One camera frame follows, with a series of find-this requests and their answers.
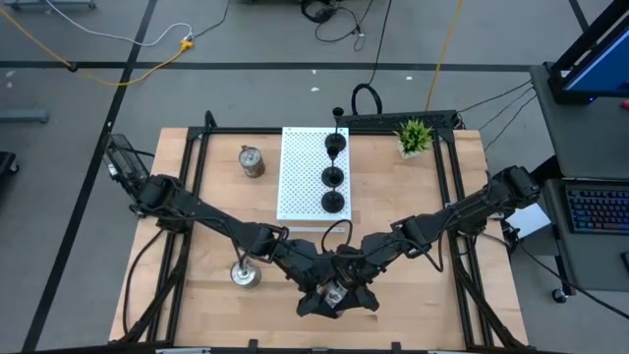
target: blue screen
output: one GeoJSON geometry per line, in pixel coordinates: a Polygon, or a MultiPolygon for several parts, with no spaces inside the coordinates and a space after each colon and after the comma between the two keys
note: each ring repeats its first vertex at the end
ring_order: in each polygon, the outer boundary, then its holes
{"type": "Polygon", "coordinates": [[[576,75],[566,89],[629,95],[629,29],[576,75]]]}

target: white cable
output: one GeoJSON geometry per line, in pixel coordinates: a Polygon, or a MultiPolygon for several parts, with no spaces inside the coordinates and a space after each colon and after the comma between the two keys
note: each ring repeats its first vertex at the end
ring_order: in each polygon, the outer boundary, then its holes
{"type": "Polygon", "coordinates": [[[162,33],[162,34],[161,34],[161,36],[160,36],[160,37],[159,37],[156,41],[154,41],[153,43],[139,43],[139,42],[136,42],[136,41],[132,40],[131,38],[126,38],[126,37],[124,37],[124,36],[119,36],[119,35],[114,35],[114,34],[108,34],[108,33],[101,33],[101,32],[95,31],[95,30],[86,29],[85,27],[83,27],[83,26],[81,26],[81,25],[77,24],[74,20],[72,20],[71,18],[69,18],[68,16],[66,16],[66,14],[62,13],[59,9],[57,9],[57,8],[56,8],[56,7],[52,4],[52,2],[50,2],[50,0],[45,0],[45,1],[46,1],[46,3],[48,3],[48,5],[52,8],[52,10],[54,10],[57,14],[59,14],[59,16],[61,16],[62,18],[64,18],[64,19],[68,20],[68,22],[70,22],[72,25],[74,25],[74,26],[78,27],[79,29],[81,29],[81,30],[83,30],[83,31],[85,31],[85,32],[87,32],[87,33],[89,33],[89,34],[100,35],[100,36],[104,36],[104,37],[108,37],[108,38],[114,38],[114,39],[122,39],[122,40],[126,40],[126,41],[128,41],[128,42],[131,42],[131,43],[133,43],[133,44],[137,44],[137,45],[141,45],[141,46],[146,46],[146,47],[153,46],[153,45],[157,44],[157,43],[161,40],[161,38],[163,38],[163,37],[164,37],[164,35],[166,35],[166,33],[168,33],[168,31],[170,31],[171,29],[173,29],[173,28],[175,28],[175,27],[179,27],[179,26],[185,26],[185,27],[187,27],[187,28],[188,28],[188,35],[187,35],[187,37],[192,38],[192,37],[194,36],[194,35],[193,35],[193,28],[192,28],[192,26],[190,26],[190,25],[188,25],[188,24],[179,23],[179,24],[174,24],[174,25],[171,25],[171,26],[170,26],[168,29],[166,29],[166,30],[164,31],[164,33],[162,33]]]}

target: yellow cable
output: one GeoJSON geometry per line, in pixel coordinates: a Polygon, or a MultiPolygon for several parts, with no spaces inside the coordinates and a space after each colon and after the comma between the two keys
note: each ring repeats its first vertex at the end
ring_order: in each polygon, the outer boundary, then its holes
{"type": "Polygon", "coordinates": [[[456,5],[456,14],[454,15],[454,19],[452,19],[452,23],[450,24],[448,35],[445,37],[445,41],[443,42],[443,47],[441,48],[441,55],[439,55],[439,62],[436,64],[436,69],[434,70],[434,75],[432,76],[432,82],[430,83],[429,98],[426,100],[426,111],[430,109],[430,99],[432,98],[432,90],[434,89],[434,85],[436,84],[436,77],[439,76],[439,70],[441,70],[441,63],[443,63],[443,60],[445,60],[445,53],[447,52],[448,43],[450,42],[452,33],[454,33],[454,28],[456,28],[456,22],[457,20],[459,20],[459,16],[461,16],[461,8],[463,8],[463,1],[464,0],[459,0],[459,3],[456,5]]]}
{"type": "MultiPolygon", "coordinates": [[[[18,21],[16,21],[16,19],[14,19],[11,15],[9,15],[9,13],[7,13],[6,10],[4,10],[3,8],[0,7],[0,14],[2,14],[5,18],[7,18],[7,20],[9,20],[10,23],[12,23],[16,28],[18,28],[18,30],[20,30],[20,32],[22,32],[26,37],[28,37],[30,40],[32,40],[33,42],[35,42],[35,44],[37,44],[41,49],[43,49],[43,51],[45,51],[46,53],[48,53],[48,55],[50,55],[51,57],[55,58],[58,62],[62,63],[63,65],[65,65],[68,68],[72,67],[72,64],[70,64],[69,61],[67,61],[66,59],[64,59],[63,57],[61,57],[60,55],[58,55],[57,53],[55,53],[54,51],[52,51],[52,49],[48,48],[47,46],[45,46],[42,42],[40,42],[39,40],[37,40],[37,38],[35,38],[34,36],[32,36],[32,34],[30,34],[26,29],[24,29],[22,27],[22,25],[20,25],[20,23],[18,23],[18,21]]],[[[172,62],[174,62],[175,60],[177,60],[177,58],[179,58],[186,50],[192,49],[194,48],[194,44],[189,41],[189,40],[182,40],[181,41],[181,46],[179,48],[179,51],[177,52],[177,54],[175,54],[172,58],[166,60],[165,62],[155,66],[154,68],[150,69],[149,71],[147,71],[144,75],[142,75],[141,77],[131,80],[129,82],[126,83],[112,83],[112,82],[108,82],[106,80],[102,80],[96,76],[94,76],[91,72],[89,71],[81,71],[80,74],[83,75],[84,77],[94,80],[98,83],[101,83],[103,85],[107,85],[110,87],[125,87],[125,86],[129,86],[129,85],[133,85],[136,83],[139,83],[140,81],[148,78],[148,76],[150,74],[152,74],[155,70],[158,70],[172,62]]]]}

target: keyboard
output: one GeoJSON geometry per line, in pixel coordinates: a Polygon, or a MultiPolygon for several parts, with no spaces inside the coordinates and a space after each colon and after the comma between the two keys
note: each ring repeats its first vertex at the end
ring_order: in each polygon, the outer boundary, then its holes
{"type": "Polygon", "coordinates": [[[565,198],[573,232],[629,235],[629,185],[577,182],[565,198]]]}
{"type": "Polygon", "coordinates": [[[339,126],[358,131],[391,132],[400,130],[400,124],[410,120],[424,122],[425,126],[434,129],[459,129],[462,125],[455,110],[443,110],[344,116],[340,119],[339,126]]]}

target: white paper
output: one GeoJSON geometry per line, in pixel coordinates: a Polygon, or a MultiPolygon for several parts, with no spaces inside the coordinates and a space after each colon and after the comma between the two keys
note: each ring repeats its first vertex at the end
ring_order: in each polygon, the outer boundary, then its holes
{"type": "Polygon", "coordinates": [[[523,209],[516,209],[513,215],[507,217],[507,222],[513,228],[520,229],[519,238],[524,238],[550,225],[550,219],[537,204],[527,206],[523,209]]]}

